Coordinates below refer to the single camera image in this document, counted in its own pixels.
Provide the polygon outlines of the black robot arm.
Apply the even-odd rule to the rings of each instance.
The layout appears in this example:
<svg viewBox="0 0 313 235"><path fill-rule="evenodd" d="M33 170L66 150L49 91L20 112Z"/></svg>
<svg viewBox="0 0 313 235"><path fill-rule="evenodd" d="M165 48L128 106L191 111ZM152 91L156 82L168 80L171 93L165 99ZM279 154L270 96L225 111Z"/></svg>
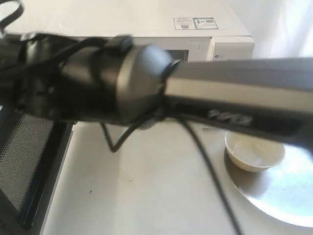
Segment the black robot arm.
<svg viewBox="0 0 313 235"><path fill-rule="evenodd" d="M0 102L39 118L139 127L174 117L310 149L311 58L184 62L130 36L0 40Z"/></svg>

